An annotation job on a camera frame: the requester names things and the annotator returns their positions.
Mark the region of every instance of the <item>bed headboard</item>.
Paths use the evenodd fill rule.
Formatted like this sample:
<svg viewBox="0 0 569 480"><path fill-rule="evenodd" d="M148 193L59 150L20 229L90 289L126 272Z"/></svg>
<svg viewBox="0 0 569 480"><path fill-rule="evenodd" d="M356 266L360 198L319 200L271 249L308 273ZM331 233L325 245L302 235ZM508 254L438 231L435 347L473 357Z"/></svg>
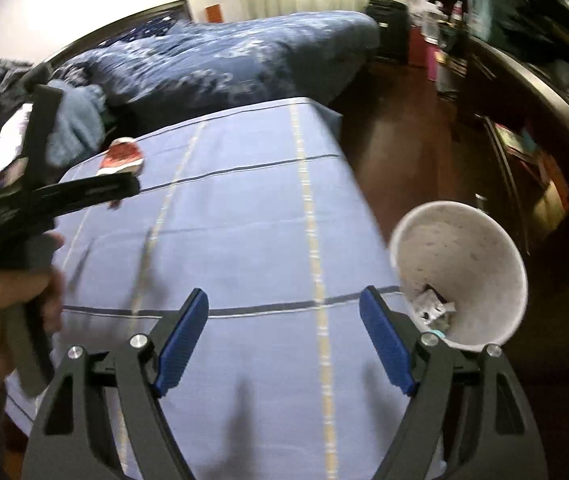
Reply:
<svg viewBox="0 0 569 480"><path fill-rule="evenodd" d="M104 25L104 27L98 28L98 30L94 30L86 36L82 36L79 40L68 44L63 49L45 59L44 62L48 63L53 69L56 69L64 62L86 50L101 46L101 43L105 43L109 40L115 41L115 38L119 38L125 35L125 33L131 32L132 29L140 25L145 25L151 20L165 17L169 17L172 20L177 18L189 22L193 21L191 9L189 8L189 0L177 0L168 4L152 7L151 9L141 10L131 16Z"/></svg>

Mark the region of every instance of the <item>blue bedsheet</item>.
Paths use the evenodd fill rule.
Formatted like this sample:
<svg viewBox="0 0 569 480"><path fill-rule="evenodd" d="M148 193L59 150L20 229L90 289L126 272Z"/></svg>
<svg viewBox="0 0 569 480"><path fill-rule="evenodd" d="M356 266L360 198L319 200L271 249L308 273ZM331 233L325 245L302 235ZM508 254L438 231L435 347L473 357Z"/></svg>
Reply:
<svg viewBox="0 0 569 480"><path fill-rule="evenodd" d="M407 303L335 142L339 118L295 98L169 126L139 140L138 196L59 218L67 243L55 263L68 286L56 359L147 333L196 286L209 296L182 381L161 402L199 480L372 478L407 407L360 321L367 285L393 310ZM29 432L38 403L15 375L7 391ZM123 468L139 478L107 395Z"/></svg>
<svg viewBox="0 0 569 480"><path fill-rule="evenodd" d="M178 23L163 37L79 54L54 77L100 85L108 105L130 108L142 134L281 98L306 96L327 104L378 43L378 25L360 12Z"/></svg>

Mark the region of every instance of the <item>wooden cabinet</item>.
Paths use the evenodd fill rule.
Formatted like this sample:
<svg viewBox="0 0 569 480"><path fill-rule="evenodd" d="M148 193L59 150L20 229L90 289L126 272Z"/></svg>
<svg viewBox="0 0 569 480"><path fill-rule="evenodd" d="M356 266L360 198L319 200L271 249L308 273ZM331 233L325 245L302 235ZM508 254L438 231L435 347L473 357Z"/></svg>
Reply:
<svg viewBox="0 0 569 480"><path fill-rule="evenodd" d="M507 152L495 124L514 131L526 125L569 189L569 99L481 41L471 41L469 56L454 142L459 199L480 200L525 261L527 312L505 350L531 400L552 477L563 478L569 470L569 207L559 206L553 189Z"/></svg>

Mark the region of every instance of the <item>dark wood floor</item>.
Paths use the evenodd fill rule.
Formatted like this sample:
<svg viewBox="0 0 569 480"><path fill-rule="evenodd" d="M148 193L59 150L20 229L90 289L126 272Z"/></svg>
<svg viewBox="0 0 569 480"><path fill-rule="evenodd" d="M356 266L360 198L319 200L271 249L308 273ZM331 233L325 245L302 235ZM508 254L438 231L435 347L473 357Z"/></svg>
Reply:
<svg viewBox="0 0 569 480"><path fill-rule="evenodd" d="M369 64L330 107L344 116L340 145L385 239L415 206L455 198L455 106L425 69Z"/></svg>

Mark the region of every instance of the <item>trash in bowl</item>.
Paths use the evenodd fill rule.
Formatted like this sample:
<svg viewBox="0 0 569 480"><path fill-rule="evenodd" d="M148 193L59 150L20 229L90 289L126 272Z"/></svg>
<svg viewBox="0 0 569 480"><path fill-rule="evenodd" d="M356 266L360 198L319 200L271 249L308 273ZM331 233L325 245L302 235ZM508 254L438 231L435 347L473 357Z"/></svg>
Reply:
<svg viewBox="0 0 569 480"><path fill-rule="evenodd" d="M442 333L449 329L456 312L455 303L446 301L431 285L413 300L413 310L430 329Z"/></svg>
<svg viewBox="0 0 569 480"><path fill-rule="evenodd" d="M527 303L522 257L507 232L477 208L460 202L418 206L393 230L389 256L411 303L427 288L443 296L442 305L455 301L456 312L435 322L451 325L445 339L452 348L482 352L489 343L504 344L519 326ZM421 301L416 304L408 309L415 325L438 330L418 314L425 310ZM431 305L437 306L432 297Z"/></svg>

